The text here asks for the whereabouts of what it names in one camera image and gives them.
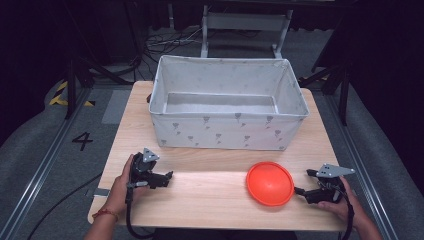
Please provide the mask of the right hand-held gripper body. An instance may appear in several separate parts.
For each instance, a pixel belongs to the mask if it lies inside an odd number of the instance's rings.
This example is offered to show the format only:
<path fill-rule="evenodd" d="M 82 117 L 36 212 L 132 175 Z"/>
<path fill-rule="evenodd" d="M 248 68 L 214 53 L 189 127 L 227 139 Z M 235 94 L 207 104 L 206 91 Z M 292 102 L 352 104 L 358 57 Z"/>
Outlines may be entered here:
<path fill-rule="evenodd" d="M 339 203 L 343 194 L 346 192 L 340 177 L 354 174 L 355 170 L 324 163 L 317 171 L 318 188 L 306 191 L 305 198 L 307 202 L 309 204 L 319 203 L 321 201 Z"/>

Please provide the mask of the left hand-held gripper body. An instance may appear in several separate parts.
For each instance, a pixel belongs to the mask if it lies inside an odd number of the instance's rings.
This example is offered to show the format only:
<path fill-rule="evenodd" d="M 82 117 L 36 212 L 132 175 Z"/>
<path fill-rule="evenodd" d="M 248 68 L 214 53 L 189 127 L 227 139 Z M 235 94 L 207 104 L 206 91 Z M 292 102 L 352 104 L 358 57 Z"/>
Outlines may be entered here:
<path fill-rule="evenodd" d="M 159 156 L 150 149 L 144 148 L 142 152 L 133 156 L 130 167 L 129 185 L 133 188 L 149 186 L 151 189 L 159 187 L 161 177 L 153 172 Z"/>

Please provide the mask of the orange plastic plate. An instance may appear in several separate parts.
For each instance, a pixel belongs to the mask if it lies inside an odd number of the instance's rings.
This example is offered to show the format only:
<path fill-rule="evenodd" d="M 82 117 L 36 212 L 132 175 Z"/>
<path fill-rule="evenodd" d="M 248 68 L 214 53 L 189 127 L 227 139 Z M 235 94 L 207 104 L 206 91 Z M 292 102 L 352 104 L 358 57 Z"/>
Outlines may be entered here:
<path fill-rule="evenodd" d="M 265 206 L 285 205 L 294 193 L 291 174 L 275 162 L 254 164 L 246 175 L 250 196 Z"/>

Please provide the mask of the white fabric storage box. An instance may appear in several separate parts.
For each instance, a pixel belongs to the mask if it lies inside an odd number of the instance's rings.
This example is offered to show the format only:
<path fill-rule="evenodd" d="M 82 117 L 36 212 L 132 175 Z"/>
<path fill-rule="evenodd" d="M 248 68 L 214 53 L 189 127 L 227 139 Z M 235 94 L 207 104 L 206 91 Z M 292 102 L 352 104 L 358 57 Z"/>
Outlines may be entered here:
<path fill-rule="evenodd" d="M 285 150 L 309 108 L 286 59 L 160 58 L 149 104 L 161 147 Z"/>

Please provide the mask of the person's right hand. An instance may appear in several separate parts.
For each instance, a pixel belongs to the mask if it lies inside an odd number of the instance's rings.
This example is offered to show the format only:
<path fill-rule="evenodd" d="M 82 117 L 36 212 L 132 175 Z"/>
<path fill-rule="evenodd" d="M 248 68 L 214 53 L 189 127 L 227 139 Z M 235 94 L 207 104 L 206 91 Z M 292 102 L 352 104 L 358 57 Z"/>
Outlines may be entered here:
<path fill-rule="evenodd" d="M 339 203 L 321 201 L 317 204 L 317 206 L 322 210 L 335 214 L 346 223 L 351 222 L 353 227 L 354 215 L 366 213 L 356 195 L 353 193 L 348 181 L 343 176 L 340 177 L 340 180 L 345 187 L 347 199 L 342 199 Z"/>

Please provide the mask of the person's left hand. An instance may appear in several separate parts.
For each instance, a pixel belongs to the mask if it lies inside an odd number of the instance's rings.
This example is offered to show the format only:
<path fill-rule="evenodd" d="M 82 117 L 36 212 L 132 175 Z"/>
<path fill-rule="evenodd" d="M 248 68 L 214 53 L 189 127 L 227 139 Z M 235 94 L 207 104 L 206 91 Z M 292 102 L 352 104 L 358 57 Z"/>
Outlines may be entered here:
<path fill-rule="evenodd" d="M 120 215 L 126 209 L 127 183 L 129 182 L 133 158 L 134 155 L 131 154 L 124 165 L 122 173 L 115 178 L 106 203 L 103 205 L 103 209 L 115 216 Z"/>

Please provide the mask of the black tripod stand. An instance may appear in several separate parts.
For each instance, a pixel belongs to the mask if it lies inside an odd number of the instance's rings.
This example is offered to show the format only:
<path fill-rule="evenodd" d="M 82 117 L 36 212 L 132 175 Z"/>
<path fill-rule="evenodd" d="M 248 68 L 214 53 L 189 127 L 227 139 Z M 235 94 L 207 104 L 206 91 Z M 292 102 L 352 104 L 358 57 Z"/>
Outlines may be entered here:
<path fill-rule="evenodd" d="M 132 82 L 126 81 L 121 78 L 117 73 L 111 72 L 98 63 L 83 58 L 74 56 L 68 62 L 67 75 L 65 80 L 68 85 L 68 106 L 65 118 L 70 119 L 77 109 L 77 90 L 76 82 L 79 82 L 83 89 L 89 89 L 94 86 L 94 73 L 90 70 L 94 69 L 101 77 L 110 79 L 118 85 L 132 85 Z"/>
<path fill-rule="evenodd" d="M 325 83 L 321 87 L 324 95 L 333 95 L 338 87 L 340 87 L 340 97 L 338 104 L 338 116 L 341 123 L 347 125 L 347 101 L 349 93 L 349 75 L 346 65 L 335 65 L 325 68 L 318 73 L 315 73 L 307 78 L 301 77 L 298 79 L 300 87 L 306 87 L 309 84 L 324 79 Z"/>

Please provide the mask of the yellow black floor tape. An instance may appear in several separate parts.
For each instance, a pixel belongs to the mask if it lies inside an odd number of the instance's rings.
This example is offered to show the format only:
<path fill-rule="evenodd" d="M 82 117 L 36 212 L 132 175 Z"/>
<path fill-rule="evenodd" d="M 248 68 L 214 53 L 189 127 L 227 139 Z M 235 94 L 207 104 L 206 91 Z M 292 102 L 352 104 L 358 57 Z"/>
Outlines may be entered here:
<path fill-rule="evenodd" d="M 68 83 L 66 80 L 63 80 L 60 83 L 55 94 L 53 95 L 52 99 L 49 102 L 50 105 L 62 105 L 62 106 L 68 105 L 68 101 L 62 98 L 62 94 L 64 93 L 67 86 L 68 86 Z"/>

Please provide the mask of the grey metal frame stand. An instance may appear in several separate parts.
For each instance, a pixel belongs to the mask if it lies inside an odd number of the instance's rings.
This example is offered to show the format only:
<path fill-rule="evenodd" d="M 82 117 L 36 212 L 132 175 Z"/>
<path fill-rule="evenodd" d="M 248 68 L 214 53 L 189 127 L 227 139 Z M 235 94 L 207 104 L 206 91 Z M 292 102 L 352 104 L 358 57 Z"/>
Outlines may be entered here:
<path fill-rule="evenodd" d="M 252 30 L 279 32 L 279 40 L 271 46 L 274 57 L 282 58 L 282 47 L 292 19 L 292 10 L 283 15 L 216 13 L 211 12 L 208 5 L 203 6 L 202 46 L 200 56 L 208 57 L 208 30 Z"/>

